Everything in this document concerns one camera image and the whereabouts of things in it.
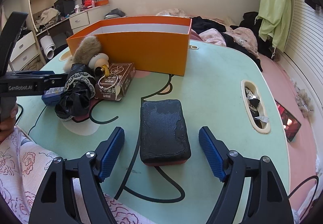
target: bottle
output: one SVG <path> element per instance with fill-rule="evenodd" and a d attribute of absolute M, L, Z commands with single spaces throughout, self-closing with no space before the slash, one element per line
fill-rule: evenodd
<path fill-rule="evenodd" d="M 74 10 L 75 10 L 75 13 L 81 12 L 80 5 L 75 5 Z"/>

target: small orange box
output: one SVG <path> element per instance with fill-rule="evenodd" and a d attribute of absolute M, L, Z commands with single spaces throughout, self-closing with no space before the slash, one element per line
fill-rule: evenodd
<path fill-rule="evenodd" d="M 109 4 L 109 0 L 100 0 L 95 3 L 95 6 L 98 7 L 98 6 L 103 6 L 103 5 L 107 5 L 107 4 Z"/>
<path fill-rule="evenodd" d="M 87 35 L 95 35 L 111 63 L 134 62 L 135 68 L 183 76 L 192 20 L 137 16 L 98 21 L 67 39 L 75 50 Z"/>

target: smartphone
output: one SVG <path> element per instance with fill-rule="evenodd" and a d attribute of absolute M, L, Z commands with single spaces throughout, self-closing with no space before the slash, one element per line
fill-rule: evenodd
<path fill-rule="evenodd" d="M 283 122 L 283 127 L 285 129 L 287 140 L 291 142 L 295 138 L 298 130 L 301 128 L 301 123 L 279 102 L 277 102 L 276 100 L 275 102 Z"/>

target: light green table surface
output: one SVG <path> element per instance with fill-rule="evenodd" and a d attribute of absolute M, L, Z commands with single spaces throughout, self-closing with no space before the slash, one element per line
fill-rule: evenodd
<path fill-rule="evenodd" d="M 269 156 L 289 190 L 289 163 L 284 130 L 275 102 L 261 72 L 254 62 L 233 49 L 213 44 L 191 41 L 198 50 L 189 50 L 184 77 L 173 76 L 172 91 L 145 100 L 179 99 L 187 126 L 192 156 L 182 165 L 161 167 L 166 174 L 185 191 L 185 198 L 176 203 L 154 203 L 137 198 L 123 191 L 119 201 L 158 224 L 206 223 L 220 194 L 222 183 L 213 176 L 198 142 L 198 131 L 208 126 L 217 139 L 245 157 L 259 159 Z M 51 60 L 43 70 L 61 73 L 64 65 L 59 61 L 63 51 Z M 61 122 L 53 107 L 47 107 L 40 96 L 19 97 L 24 108 L 19 126 L 44 148 L 58 155 L 74 159 L 106 140 L 116 126 L 125 130 L 125 144 L 117 159 L 111 177 L 102 184 L 104 192 L 114 196 L 129 167 L 139 131 L 141 98 L 161 90 L 169 80 L 168 74 L 147 73 L 134 78 L 129 90 L 120 102 L 102 101 L 93 108 L 92 117 L 108 124 L 96 124 L 90 119 L 75 123 Z M 250 124 L 243 105 L 241 81 L 247 79 L 257 84 L 271 123 L 269 134 L 259 134 Z M 250 180 L 246 179 L 235 223 L 242 219 L 248 197 Z M 154 167 L 144 165 L 139 157 L 126 186 L 142 195 L 158 199 L 174 199 L 180 196 L 175 187 L 167 182 Z"/>

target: brown snack box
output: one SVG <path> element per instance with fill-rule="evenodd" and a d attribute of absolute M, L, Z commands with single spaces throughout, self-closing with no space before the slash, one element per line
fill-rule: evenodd
<path fill-rule="evenodd" d="M 100 84 L 96 83 L 95 98 L 119 101 L 125 96 L 129 84 L 135 76 L 136 69 L 134 63 L 112 63 L 109 70 L 110 76 L 103 78 Z M 116 75 L 118 76 L 117 84 L 104 91 L 104 88 L 109 88 L 116 82 Z"/>

